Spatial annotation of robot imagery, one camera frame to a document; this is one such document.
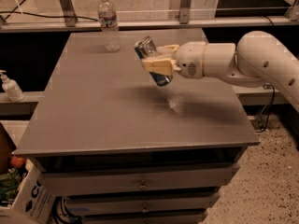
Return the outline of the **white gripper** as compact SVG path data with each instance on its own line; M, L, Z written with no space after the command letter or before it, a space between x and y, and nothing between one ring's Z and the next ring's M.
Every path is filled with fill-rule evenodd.
M182 77L200 79L203 75L203 52L206 42L188 42L179 46L178 44L160 46L156 48L159 56L174 58L143 59L142 67L151 73L172 76L178 72Z

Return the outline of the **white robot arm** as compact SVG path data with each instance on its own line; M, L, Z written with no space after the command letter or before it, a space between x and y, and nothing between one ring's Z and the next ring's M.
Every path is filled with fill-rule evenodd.
M164 76L214 77L249 88L268 83L299 111L299 60L263 31L249 32L236 44L193 41L159 47L141 63L145 70Z

